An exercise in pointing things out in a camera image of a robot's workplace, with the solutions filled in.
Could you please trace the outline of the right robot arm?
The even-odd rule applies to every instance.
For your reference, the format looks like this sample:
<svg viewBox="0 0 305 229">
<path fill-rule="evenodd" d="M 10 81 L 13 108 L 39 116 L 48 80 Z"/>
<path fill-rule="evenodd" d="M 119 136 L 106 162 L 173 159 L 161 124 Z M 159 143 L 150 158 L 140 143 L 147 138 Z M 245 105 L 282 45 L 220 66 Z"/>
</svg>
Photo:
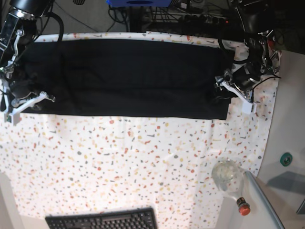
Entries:
<svg viewBox="0 0 305 229">
<path fill-rule="evenodd" d="M 43 25 L 37 30 L 37 20 L 43 17 L 55 19 L 60 28 L 58 42 L 62 41 L 64 24 L 53 12 L 52 0 L 11 0 L 12 9 L 0 31 L 0 84 L 4 110 L 1 111 L 5 122 L 16 126 L 20 114 L 29 108 L 37 107 L 43 100 L 54 102 L 55 97 L 47 94 L 27 76 L 21 64 L 25 52 L 42 35 Z"/>
</svg>

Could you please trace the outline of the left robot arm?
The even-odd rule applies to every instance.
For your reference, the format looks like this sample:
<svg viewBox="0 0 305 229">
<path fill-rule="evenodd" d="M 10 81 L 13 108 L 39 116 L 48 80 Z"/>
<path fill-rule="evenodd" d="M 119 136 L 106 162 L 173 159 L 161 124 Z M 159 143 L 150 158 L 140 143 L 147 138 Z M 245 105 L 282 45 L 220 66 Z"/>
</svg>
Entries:
<svg viewBox="0 0 305 229">
<path fill-rule="evenodd" d="M 264 82 L 263 75 L 277 78 L 279 69 L 273 64 L 278 52 L 270 54 L 268 44 L 274 35 L 275 12 L 269 0 L 233 0 L 231 8 L 244 31 L 248 56 L 244 60 L 233 60 L 240 68 L 226 69 L 223 75 L 215 77 L 215 87 L 234 94 L 242 101 L 242 112 L 253 114 L 256 112 L 255 88 Z"/>
</svg>

